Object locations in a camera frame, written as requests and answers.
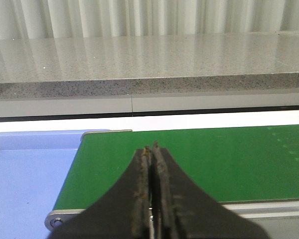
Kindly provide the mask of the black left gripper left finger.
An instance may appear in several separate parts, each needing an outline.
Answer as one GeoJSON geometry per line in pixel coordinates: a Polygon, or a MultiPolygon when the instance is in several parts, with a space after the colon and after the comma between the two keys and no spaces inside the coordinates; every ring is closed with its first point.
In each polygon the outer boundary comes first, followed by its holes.
{"type": "Polygon", "coordinates": [[[50,239],[148,239],[149,147],[137,149],[117,182],[79,215],[54,229],[50,239]]]}

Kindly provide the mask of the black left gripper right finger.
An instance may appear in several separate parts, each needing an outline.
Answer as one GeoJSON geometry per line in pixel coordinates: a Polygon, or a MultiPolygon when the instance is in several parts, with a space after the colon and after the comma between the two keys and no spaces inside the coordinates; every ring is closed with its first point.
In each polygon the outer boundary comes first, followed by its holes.
{"type": "Polygon", "coordinates": [[[199,188],[166,148],[151,153],[154,235],[158,239],[262,239],[264,229],[199,188]]]}

